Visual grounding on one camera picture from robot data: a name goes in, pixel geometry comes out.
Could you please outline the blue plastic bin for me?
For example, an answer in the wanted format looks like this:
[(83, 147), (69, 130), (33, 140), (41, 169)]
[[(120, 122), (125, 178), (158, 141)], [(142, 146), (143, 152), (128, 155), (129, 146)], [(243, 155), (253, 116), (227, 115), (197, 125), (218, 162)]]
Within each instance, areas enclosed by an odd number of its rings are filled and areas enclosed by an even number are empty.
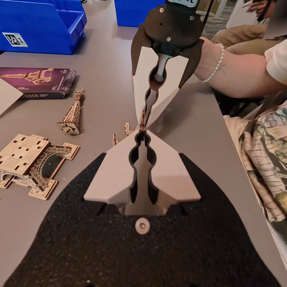
[(164, 0), (115, 0), (118, 26), (138, 27), (148, 12), (157, 5), (164, 5)]

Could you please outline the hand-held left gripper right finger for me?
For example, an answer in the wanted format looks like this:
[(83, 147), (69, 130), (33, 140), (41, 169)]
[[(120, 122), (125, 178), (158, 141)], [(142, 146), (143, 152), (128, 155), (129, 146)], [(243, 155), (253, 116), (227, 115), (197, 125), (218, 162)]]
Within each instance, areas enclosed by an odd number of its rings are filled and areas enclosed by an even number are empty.
[(201, 196), (180, 154), (153, 134), (145, 131), (148, 171), (148, 195), (153, 205), (176, 205), (198, 201)]

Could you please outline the person's right forearm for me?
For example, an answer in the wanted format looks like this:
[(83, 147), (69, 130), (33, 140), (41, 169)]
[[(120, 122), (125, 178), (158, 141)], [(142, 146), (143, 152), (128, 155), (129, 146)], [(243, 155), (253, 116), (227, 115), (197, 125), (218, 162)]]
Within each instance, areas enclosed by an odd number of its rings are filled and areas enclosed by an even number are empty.
[(232, 98), (255, 98), (285, 89), (266, 70), (265, 57), (234, 55), (224, 51), (221, 66), (207, 82), (212, 88)]

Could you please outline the folded instruction leaflet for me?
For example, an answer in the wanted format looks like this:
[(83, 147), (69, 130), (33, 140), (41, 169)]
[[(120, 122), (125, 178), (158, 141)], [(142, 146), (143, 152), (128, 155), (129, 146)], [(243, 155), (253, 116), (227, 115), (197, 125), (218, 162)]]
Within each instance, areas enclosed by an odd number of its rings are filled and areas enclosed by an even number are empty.
[(23, 93), (0, 79), (0, 115), (4, 113)]

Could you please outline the wooden tower spire model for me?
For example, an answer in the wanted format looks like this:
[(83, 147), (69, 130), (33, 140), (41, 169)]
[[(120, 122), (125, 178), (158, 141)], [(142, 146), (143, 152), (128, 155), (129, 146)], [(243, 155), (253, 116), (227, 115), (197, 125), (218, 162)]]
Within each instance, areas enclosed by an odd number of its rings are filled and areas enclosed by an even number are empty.
[(75, 100), (71, 108), (69, 109), (66, 116), (62, 121), (57, 123), (57, 126), (65, 135), (78, 135), (79, 131), (79, 121), (80, 121), (80, 112), (83, 100), (85, 99), (83, 87), (75, 92)]

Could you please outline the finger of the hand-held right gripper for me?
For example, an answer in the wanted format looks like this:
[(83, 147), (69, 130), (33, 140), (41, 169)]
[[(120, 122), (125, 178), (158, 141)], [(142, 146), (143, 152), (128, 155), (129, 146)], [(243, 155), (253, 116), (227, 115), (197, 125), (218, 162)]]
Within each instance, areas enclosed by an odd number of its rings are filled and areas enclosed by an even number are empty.
[(138, 65), (133, 76), (135, 111), (138, 125), (142, 123), (142, 111), (146, 110), (146, 96), (150, 92), (150, 76), (152, 71), (158, 66), (158, 55), (149, 47), (142, 47)]
[(145, 126), (146, 128), (157, 120), (157, 118), (163, 113), (165, 108), (179, 92), (179, 84), (187, 63), (188, 58), (185, 57), (174, 57), (167, 60), (165, 65), (166, 79), (158, 89), (157, 100), (151, 107)]

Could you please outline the blue bin with tag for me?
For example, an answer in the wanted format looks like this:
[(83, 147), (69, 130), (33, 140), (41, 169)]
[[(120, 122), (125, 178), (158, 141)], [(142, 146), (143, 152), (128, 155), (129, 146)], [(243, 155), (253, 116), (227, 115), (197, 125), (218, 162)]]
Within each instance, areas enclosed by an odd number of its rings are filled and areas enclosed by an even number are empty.
[(72, 55), (86, 23), (79, 0), (1, 0), (0, 50)]

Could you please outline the person's white sleeve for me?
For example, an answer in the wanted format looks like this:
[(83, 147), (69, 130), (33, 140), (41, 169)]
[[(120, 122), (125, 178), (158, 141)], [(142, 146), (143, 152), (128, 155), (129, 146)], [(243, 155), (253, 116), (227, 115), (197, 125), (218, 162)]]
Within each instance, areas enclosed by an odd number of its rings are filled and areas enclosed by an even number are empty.
[(267, 73), (281, 84), (287, 85), (287, 40), (264, 53)]

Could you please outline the person's right hand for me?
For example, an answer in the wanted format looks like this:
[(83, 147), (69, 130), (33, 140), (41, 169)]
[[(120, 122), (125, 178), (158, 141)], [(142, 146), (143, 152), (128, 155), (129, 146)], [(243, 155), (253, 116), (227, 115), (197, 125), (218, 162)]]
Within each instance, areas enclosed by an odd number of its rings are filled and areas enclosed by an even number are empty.
[(222, 44), (214, 44), (204, 37), (200, 37), (204, 41), (202, 46), (200, 62), (194, 72), (194, 75), (200, 82), (206, 83), (216, 74), (221, 66), (224, 46)]

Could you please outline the purple puzzle box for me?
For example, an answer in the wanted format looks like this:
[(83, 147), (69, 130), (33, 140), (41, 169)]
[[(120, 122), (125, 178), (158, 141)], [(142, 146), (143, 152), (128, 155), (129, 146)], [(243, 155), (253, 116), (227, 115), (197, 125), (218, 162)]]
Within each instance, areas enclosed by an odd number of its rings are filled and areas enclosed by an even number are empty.
[(60, 100), (69, 94), (76, 70), (1, 67), (0, 77), (23, 95), (21, 100)]

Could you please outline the wooden tower base model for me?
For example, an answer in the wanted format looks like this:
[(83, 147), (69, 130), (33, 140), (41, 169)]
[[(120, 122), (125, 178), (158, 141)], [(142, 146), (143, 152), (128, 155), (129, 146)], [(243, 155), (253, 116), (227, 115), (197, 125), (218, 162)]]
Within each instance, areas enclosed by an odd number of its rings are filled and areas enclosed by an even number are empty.
[(0, 187), (12, 183), (31, 188), (29, 196), (48, 200), (58, 181), (54, 179), (66, 160), (73, 160), (80, 146), (53, 145), (38, 135), (17, 135), (0, 152)]

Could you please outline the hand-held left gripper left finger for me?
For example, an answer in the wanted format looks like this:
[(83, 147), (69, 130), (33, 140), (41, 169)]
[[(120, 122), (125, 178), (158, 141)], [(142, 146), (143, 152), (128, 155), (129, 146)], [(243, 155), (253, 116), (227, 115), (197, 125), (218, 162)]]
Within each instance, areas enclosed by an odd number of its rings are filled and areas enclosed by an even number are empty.
[(109, 149), (91, 182), (84, 199), (103, 203), (135, 203), (138, 183), (134, 163), (144, 133), (134, 131)]

